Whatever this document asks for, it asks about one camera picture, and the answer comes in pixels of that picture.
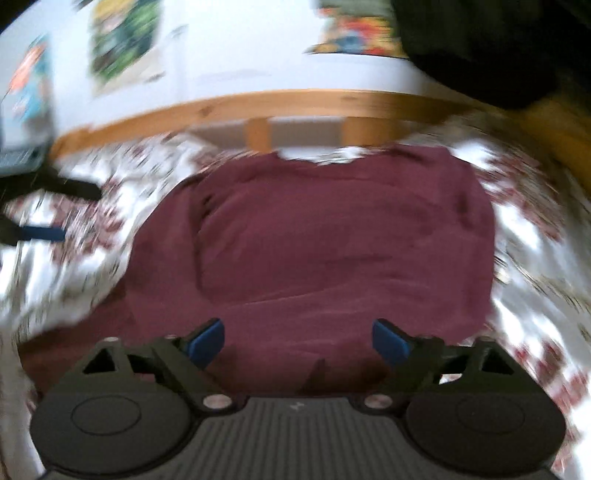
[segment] poster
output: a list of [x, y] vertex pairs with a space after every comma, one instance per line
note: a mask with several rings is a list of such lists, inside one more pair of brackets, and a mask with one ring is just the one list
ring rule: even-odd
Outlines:
[[406, 58], [389, 0], [320, 0], [319, 42], [308, 53], [346, 53]]
[[12, 116], [18, 122], [45, 117], [50, 111], [50, 72], [47, 37], [39, 37], [28, 48], [14, 72], [7, 95], [15, 97]]
[[164, 75], [157, 46], [161, 0], [95, 0], [90, 75], [95, 96]]

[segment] red floral pattern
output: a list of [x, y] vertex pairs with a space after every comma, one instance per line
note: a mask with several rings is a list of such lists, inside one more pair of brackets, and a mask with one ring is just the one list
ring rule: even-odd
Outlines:
[[537, 160], [513, 152], [488, 161], [476, 175], [495, 203], [511, 203], [548, 238], [559, 241], [564, 227], [558, 192]]
[[120, 186], [120, 182], [109, 179], [102, 187], [103, 199], [100, 202], [72, 200], [63, 196], [53, 198], [53, 226], [66, 230], [66, 241], [51, 246], [55, 263], [80, 261], [98, 248], [110, 250], [115, 247], [116, 236], [124, 224], [116, 205]]

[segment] mattress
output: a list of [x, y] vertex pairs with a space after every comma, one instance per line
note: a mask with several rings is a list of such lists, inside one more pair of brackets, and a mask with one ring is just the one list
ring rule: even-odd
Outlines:
[[[583, 241], [591, 205], [568, 171], [503, 119], [475, 112], [405, 142], [446, 146], [475, 166], [498, 224], [494, 314], [482, 333], [513, 355], [567, 417], [554, 471], [568, 480], [590, 477], [582, 452], [591, 446], [591, 252]], [[300, 160], [348, 163], [367, 153], [352, 147]], [[164, 196], [186, 177], [240, 157], [190, 134], [109, 145], [62, 162], [71, 176], [105, 185], [98, 204], [40, 193], [8, 206], [21, 222], [53, 223], [69, 234], [63, 244], [2, 249], [0, 478], [33, 480], [43, 471], [28, 434], [35, 390], [15, 345], [86, 316], [122, 277], [134, 233]]]

